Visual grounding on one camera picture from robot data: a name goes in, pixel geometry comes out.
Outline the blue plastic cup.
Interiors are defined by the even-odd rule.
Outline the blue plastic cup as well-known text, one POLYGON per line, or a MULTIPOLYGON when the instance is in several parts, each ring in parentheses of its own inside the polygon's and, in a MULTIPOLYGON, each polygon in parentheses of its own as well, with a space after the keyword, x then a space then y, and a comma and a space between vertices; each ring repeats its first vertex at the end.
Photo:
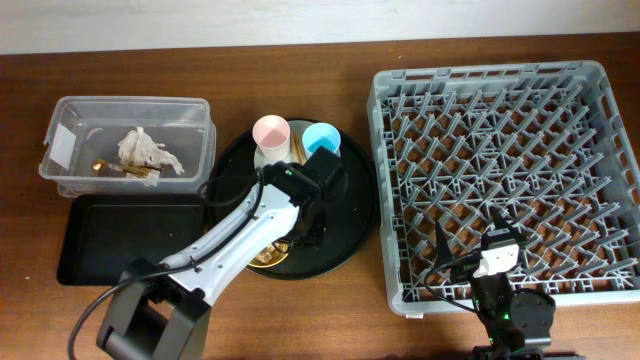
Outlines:
POLYGON ((339 155, 341 135, 331 124, 314 123, 303 132, 302 145, 307 158, 310 158, 320 147, 339 155))

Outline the pink plastic cup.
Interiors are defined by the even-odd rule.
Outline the pink plastic cup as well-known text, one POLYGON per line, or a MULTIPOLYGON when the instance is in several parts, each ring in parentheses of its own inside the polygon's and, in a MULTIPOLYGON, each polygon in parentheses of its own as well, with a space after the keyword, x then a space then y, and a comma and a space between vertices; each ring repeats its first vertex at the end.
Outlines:
POLYGON ((265 115, 252 128, 252 136, 262 154, 269 160, 285 159, 291 150, 289 123, 278 115, 265 115))

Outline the gold foil wrapper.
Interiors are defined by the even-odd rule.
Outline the gold foil wrapper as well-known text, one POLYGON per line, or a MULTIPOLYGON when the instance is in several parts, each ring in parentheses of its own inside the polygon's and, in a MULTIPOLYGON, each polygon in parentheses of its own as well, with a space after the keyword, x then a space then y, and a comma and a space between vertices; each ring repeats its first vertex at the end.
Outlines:
POLYGON ((107 162, 106 160, 103 160, 103 159, 95 160, 92 163, 91 168, 95 172, 109 169, 113 171, 123 172, 125 174, 131 175, 137 178, 158 177, 161 172, 161 170, 158 168, 153 168, 148 166, 118 165, 118 164, 107 162))

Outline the wooden chopstick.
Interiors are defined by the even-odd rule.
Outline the wooden chopstick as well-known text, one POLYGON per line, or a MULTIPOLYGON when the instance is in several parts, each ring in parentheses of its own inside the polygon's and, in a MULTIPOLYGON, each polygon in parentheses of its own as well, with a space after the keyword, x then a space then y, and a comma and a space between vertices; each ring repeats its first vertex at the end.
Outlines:
POLYGON ((294 139, 295 139, 296 150, 298 152, 299 163, 304 165, 307 161, 307 156, 304 150, 304 146, 302 144, 301 137, 299 135, 295 135, 294 139))
POLYGON ((302 164, 303 163, 302 155, 300 153, 298 137, 295 132, 291 133, 291 146, 292 146, 291 153, 292 153, 293 161, 296 163, 302 164))

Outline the white tissue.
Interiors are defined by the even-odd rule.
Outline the white tissue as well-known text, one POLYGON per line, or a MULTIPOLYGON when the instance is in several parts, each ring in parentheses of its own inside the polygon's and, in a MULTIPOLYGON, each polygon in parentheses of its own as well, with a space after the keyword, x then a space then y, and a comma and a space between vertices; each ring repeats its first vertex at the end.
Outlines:
MULTIPOLYGON (((122 165, 148 166, 162 170, 163 166, 171 166, 176 175, 185 172, 178 158, 164 150, 163 143, 156 143, 143 127, 137 127, 127 133, 118 143, 118 156, 122 165)), ((145 186, 157 186, 158 177, 143 178, 145 186)))

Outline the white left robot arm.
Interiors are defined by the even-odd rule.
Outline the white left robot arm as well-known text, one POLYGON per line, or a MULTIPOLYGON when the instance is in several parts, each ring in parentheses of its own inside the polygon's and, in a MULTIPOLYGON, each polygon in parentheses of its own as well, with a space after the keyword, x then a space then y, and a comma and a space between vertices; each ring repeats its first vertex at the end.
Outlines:
POLYGON ((295 239, 345 191, 342 159, 317 150, 304 165, 277 162, 235 210, 187 248, 154 265, 139 259, 108 292, 97 346, 114 359, 199 359, 211 310, 267 246, 295 239))

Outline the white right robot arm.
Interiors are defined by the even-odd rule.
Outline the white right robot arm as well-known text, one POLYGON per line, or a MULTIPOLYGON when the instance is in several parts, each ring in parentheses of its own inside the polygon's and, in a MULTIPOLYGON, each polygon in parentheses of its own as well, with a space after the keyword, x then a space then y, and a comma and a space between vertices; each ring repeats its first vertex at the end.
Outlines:
POLYGON ((525 236, 493 209, 494 229, 481 236, 481 244, 461 257, 454 257, 441 225, 435 226, 436 262, 429 271, 450 273, 452 283, 467 283, 472 290, 471 308, 489 338, 488 346, 476 346, 473 359, 542 359, 551 344, 550 329, 555 300, 534 289, 513 289, 508 273, 522 262, 525 236))

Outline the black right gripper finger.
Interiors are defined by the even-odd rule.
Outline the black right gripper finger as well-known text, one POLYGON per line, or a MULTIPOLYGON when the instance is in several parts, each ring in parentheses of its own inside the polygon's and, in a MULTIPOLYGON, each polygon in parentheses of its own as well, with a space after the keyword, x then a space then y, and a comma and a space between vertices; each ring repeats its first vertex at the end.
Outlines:
POLYGON ((494 224, 494 229, 489 232, 491 237, 505 236, 507 239, 519 239, 520 233, 508 223, 498 208, 492 207, 490 214, 494 224))
POLYGON ((439 222, 435 224, 436 234, 436 265, 446 265, 453 259, 448 246, 448 240, 439 222))

